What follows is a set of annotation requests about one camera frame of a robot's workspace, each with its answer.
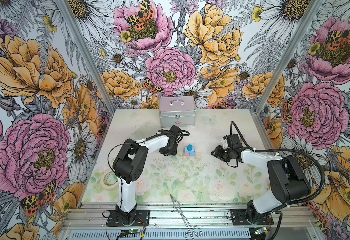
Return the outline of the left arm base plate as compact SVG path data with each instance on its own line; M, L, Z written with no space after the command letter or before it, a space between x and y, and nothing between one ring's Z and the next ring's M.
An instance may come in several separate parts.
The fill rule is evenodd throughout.
M150 210L132 210L131 213L113 210L107 217L107 227L148 227Z

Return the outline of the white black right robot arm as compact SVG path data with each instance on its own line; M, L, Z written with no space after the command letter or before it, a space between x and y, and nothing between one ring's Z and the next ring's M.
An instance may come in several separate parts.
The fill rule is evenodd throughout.
M235 122L230 123L230 134L222 138L211 155L231 168L246 164L268 173L270 189L262 196L250 200L243 218L256 224L262 217L291 205L316 198L326 185L322 165L314 157L297 149L256 149L248 144ZM306 157L319 172L319 183L312 190L298 157Z

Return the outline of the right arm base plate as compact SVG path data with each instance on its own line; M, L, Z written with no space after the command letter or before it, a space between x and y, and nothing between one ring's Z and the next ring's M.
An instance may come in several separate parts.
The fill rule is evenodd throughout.
M259 214L253 210L247 209L231 209L227 216L231 219L234 226L239 225L267 225L271 226L274 224L270 212Z

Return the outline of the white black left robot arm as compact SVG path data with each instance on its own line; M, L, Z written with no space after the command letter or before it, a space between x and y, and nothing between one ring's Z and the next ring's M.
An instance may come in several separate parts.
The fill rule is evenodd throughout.
M112 164L109 165L118 179L119 201L115 214L119 223L130 226L137 216L136 185L142 175L147 157L159 151L163 156L175 156L178 144L190 133L173 125L169 130L159 130L142 140L127 139Z

